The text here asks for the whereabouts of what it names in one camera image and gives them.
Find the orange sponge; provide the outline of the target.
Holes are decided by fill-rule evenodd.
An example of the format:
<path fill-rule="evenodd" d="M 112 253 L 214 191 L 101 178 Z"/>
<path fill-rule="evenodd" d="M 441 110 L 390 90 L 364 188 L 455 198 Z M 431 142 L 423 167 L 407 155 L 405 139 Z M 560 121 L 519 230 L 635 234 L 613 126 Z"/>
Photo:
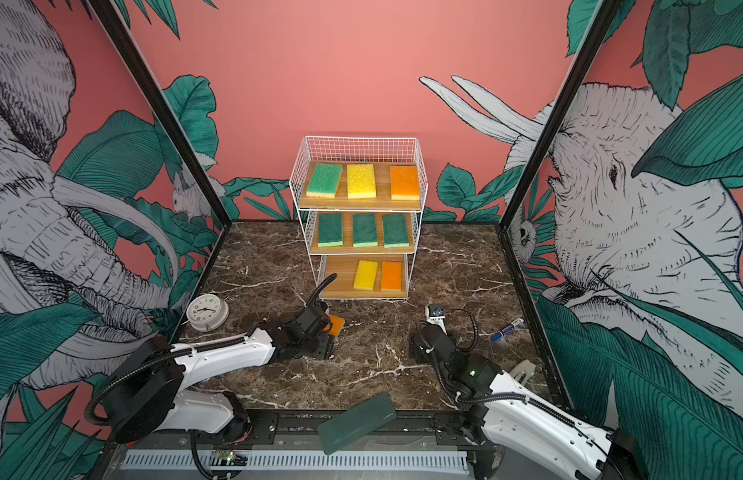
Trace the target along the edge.
<path fill-rule="evenodd" d="M 419 191 L 419 172 L 415 165 L 393 165 L 389 168 L 391 176 L 391 199 L 393 201 L 417 201 Z"/>
<path fill-rule="evenodd" d="M 337 337 L 345 326 L 346 320 L 332 314 L 329 315 L 329 318 L 330 325 L 327 327 L 326 331 L 329 336 Z"/>
<path fill-rule="evenodd" d="M 400 292 L 403 290 L 403 263 L 384 261 L 381 264 L 381 291 Z"/>

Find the yellow sponge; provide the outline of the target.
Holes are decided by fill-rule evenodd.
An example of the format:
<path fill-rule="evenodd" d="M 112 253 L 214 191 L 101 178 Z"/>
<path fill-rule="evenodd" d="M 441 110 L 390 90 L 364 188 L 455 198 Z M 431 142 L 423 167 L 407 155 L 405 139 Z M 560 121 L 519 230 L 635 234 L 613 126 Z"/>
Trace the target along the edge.
<path fill-rule="evenodd" d="M 372 199 L 377 197 L 375 167 L 371 163 L 353 163 L 347 166 L 349 199 Z"/>
<path fill-rule="evenodd" d="M 354 289 L 373 291 L 377 279 L 377 268 L 379 268 L 379 263 L 375 261 L 360 260 L 354 278 Z"/>

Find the dark green sponge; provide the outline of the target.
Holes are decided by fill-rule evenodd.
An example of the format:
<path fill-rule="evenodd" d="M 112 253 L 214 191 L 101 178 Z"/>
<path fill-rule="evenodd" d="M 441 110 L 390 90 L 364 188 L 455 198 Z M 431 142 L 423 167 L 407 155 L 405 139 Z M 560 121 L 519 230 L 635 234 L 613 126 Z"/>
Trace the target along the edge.
<path fill-rule="evenodd" d="M 377 247 L 377 216 L 375 213 L 353 215 L 353 246 L 355 248 Z"/>
<path fill-rule="evenodd" d="M 385 214 L 383 216 L 383 246 L 403 248 L 409 246 L 409 217 L 405 214 Z"/>
<path fill-rule="evenodd" d="M 343 214 L 321 213 L 318 215 L 318 246 L 338 247 L 344 244 Z"/>

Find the bright green sponge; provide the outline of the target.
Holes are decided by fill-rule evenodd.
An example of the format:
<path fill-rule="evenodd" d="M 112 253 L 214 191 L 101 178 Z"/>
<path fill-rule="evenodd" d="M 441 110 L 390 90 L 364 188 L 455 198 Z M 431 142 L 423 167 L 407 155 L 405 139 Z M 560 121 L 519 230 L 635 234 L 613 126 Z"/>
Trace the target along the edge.
<path fill-rule="evenodd" d="M 343 170 L 339 163 L 317 163 L 305 194 L 309 198 L 335 198 Z"/>

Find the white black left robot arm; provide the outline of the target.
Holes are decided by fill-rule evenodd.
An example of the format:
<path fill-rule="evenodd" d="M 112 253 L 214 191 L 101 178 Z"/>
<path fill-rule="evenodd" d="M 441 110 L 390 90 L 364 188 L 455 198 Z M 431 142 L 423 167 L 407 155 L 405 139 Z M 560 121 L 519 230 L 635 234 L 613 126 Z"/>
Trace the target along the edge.
<path fill-rule="evenodd" d="M 159 431 L 196 432 L 217 444 L 243 441 L 254 422 L 238 396 L 199 392 L 196 385 L 235 370 L 303 357 L 326 360 L 344 325 L 326 302 L 315 300 L 297 314 L 260 321 L 236 336 L 193 344 L 169 344 L 158 336 L 94 391 L 85 418 L 109 428 L 119 444 Z"/>

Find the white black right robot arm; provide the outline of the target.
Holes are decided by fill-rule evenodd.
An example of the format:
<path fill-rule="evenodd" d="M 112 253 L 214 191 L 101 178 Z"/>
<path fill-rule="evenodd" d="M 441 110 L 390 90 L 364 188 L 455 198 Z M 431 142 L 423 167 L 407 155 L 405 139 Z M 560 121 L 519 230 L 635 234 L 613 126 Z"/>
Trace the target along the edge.
<path fill-rule="evenodd" d="M 459 432 L 477 445 L 507 447 L 561 479 L 647 479 L 649 471 L 633 436 L 597 427 L 531 392 L 511 373 L 477 354 L 473 341 L 457 345 L 439 304 L 411 336 L 411 356 L 433 367 L 441 392 L 461 410 Z"/>

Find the blue marker pen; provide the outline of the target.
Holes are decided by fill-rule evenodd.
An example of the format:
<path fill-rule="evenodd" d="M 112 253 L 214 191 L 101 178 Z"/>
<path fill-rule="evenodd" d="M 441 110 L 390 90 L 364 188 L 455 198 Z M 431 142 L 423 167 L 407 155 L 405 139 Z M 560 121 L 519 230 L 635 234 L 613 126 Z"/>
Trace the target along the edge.
<path fill-rule="evenodd" d="M 509 334 L 512 334 L 515 330 L 517 330 L 517 328 L 523 326 L 523 324 L 525 324 L 525 320 L 523 320 L 523 318 L 517 318 L 516 320 L 509 322 L 507 326 L 501 328 L 499 332 L 491 336 L 491 341 L 498 342 L 499 340 L 506 338 L 507 336 L 509 336 Z"/>

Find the white stapler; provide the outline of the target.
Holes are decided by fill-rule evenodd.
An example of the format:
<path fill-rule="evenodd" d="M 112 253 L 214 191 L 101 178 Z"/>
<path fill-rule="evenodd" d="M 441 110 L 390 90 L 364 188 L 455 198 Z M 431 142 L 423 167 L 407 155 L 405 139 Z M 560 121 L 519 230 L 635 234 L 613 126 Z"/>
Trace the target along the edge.
<path fill-rule="evenodd" d="M 527 385 L 527 382 L 535 376 L 535 370 L 537 370 L 537 365 L 535 363 L 529 361 L 529 359 L 525 359 L 521 362 L 519 362 L 510 372 L 509 375 L 515 379 L 515 381 L 519 382 L 521 385 Z"/>

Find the large dark green foam block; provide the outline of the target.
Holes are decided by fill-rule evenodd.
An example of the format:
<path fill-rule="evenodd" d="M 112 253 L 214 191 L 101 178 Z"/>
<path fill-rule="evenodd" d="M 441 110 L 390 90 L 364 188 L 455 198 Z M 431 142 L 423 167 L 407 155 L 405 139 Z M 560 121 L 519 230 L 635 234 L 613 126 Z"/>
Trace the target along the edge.
<path fill-rule="evenodd" d="M 318 426 L 323 452 L 333 455 L 396 419 L 391 396 L 377 394 Z"/>

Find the white alarm clock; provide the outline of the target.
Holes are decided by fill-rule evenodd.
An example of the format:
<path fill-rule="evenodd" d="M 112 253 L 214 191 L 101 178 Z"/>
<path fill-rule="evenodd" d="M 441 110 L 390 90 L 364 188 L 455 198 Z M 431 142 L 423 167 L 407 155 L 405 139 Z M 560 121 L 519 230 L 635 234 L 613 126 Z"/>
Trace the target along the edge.
<path fill-rule="evenodd" d="M 212 332 L 220 328 L 229 318 L 230 306 L 215 294 L 203 294 L 191 301 L 186 317 L 191 328 L 199 332 Z"/>

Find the white ribbed front rail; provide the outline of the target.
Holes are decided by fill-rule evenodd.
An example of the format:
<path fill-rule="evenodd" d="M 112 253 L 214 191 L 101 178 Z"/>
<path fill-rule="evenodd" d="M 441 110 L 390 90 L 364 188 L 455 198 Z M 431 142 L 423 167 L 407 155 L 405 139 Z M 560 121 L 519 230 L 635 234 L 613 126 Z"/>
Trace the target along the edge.
<path fill-rule="evenodd" d="M 222 471 L 413 471 L 469 473 L 467 454 L 461 451 L 344 451 L 326 455 L 309 450 L 241 450 L 220 458 L 202 451 L 207 468 Z M 183 450 L 131 450 L 121 470 L 193 470 L 191 452 Z"/>

